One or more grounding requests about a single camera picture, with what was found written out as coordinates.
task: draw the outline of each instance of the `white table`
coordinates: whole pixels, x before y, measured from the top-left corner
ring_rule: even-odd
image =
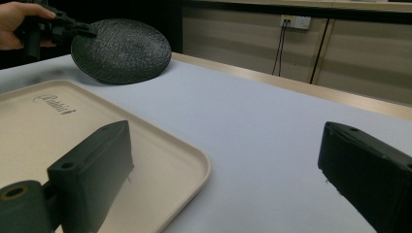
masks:
[[[0,93],[74,81],[204,150],[210,180],[165,232],[375,232],[317,167],[324,125],[349,124],[412,154],[412,110],[379,114],[180,60],[190,57],[174,54],[144,83],[105,85],[66,55],[0,71]]]

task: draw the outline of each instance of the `hand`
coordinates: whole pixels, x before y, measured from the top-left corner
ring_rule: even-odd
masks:
[[[14,31],[21,25],[25,17],[55,18],[55,13],[34,3],[9,2],[0,4],[0,50],[17,50],[24,44]],[[54,47],[50,40],[42,41],[42,47]]]

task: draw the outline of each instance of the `dark background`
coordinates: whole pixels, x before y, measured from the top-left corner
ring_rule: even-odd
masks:
[[[172,51],[182,52],[182,7],[173,0],[49,0],[51,7],[65,12],[76,21],[93,23],[107,18],[138,20],[160,31],[169,41]],[[55,48],[41,48],[40,59],[70,53],[71,40]],[[0,50],[0,69],[27,64],[22,50]]]

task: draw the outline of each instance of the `electrical outlet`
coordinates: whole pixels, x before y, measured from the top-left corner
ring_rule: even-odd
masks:
[[[286,27],[294,27],[294,19],[295,19],[295,16],[282,15],[280,26],[283,26],[284,21],[286,20],[288,22],[286,24]]]
[[[294,28],[309,29],[310,17],[295,17]]]

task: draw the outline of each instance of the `plastic tray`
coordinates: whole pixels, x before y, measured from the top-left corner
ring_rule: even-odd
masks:
[[[99,233],[161,231],[206,183],[207,155],[68,81],[0,95],[0,187],[44,183],[57,158],[99,127],[123,119],[130,126],[135,169]]]

